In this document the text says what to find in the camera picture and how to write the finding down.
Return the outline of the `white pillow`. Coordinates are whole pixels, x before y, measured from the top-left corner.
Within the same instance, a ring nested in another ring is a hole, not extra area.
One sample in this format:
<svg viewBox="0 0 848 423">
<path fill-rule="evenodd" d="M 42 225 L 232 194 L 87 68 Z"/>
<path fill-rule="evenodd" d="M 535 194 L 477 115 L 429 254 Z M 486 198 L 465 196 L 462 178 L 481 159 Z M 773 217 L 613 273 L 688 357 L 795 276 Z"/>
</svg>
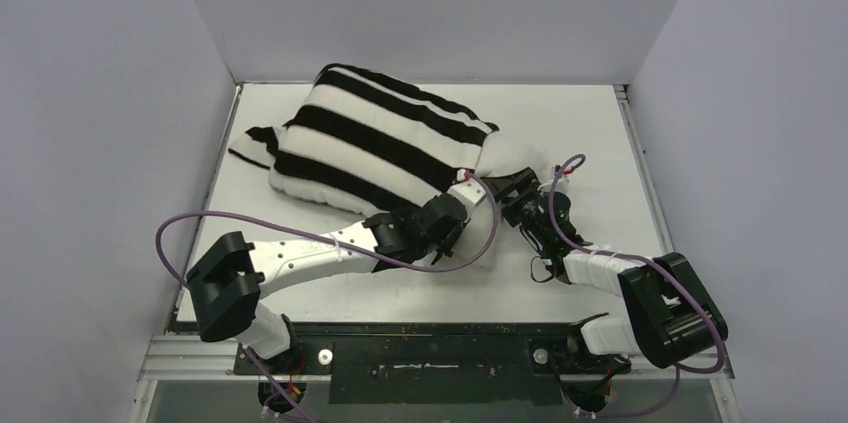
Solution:
<svg viewBox="0 0 848 423">
<path fill-rule="evenodd" d="M 526 168 L 542 176 L 549 170 L 549 160 L 538 149 L 498 131 L 484 140 L 474 172 L 480 177 L 506 177 Z"/>
</svg>

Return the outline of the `black white striped pillowcase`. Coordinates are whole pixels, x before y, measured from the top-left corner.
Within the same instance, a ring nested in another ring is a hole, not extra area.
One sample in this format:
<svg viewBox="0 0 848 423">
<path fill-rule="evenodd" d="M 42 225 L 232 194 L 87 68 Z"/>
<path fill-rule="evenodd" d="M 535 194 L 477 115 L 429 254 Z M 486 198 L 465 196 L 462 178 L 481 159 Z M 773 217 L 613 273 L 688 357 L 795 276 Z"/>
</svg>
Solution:
<svg viewBox="0 0 848 423">
<path fill-rule="evenodd" d="M 290 120 L 249 128 L 228 152 L 266 170 L 278 192 L 370 216 L 446 192 L 498 129 L 416 85 L 333 63 Z"/>
</svg>

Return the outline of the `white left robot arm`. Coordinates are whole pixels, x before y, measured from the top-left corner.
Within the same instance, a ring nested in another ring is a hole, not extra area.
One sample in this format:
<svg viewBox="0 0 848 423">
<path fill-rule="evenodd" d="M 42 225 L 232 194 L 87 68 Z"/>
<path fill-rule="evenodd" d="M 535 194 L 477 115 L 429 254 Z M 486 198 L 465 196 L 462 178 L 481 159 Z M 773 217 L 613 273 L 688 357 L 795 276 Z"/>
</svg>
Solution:
<svg viewBox="0 0 848 423">
<path fill-rule="evenodd" d="M 448 255 L 480 203 L 481 190 L 458 187 L 412 207 L 379 213 L 342 230 L 278 242 L 219 237 L 187 274 L 204 342 L 236 339 L 276 373 L 298 362 L 288 320 L 263 304 L 285 288 L 339 274 L 371 274 Z"/>
</svg>

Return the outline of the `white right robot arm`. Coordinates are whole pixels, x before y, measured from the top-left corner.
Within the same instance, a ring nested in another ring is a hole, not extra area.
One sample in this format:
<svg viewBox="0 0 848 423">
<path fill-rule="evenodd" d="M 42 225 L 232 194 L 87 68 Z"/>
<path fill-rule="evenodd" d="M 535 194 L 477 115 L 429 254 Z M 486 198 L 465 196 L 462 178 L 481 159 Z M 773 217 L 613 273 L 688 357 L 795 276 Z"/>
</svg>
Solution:
<svg viewBox="0 0 848 423">
<path fill-rule="evenodd" d="M 605 355 L 641 355 L 658 368 L 723 347 L 726 321 L 689 260 L 671 252 L 651 260 L 602 249 L 577 232 L 571 201 L 525 169 L 484 183 L 502 216 L 519 230 L 553 280 L 620 298 L 623 317 L 590 317 L 566 347 L 568 362 L 589 371 Z"/>
</svg>

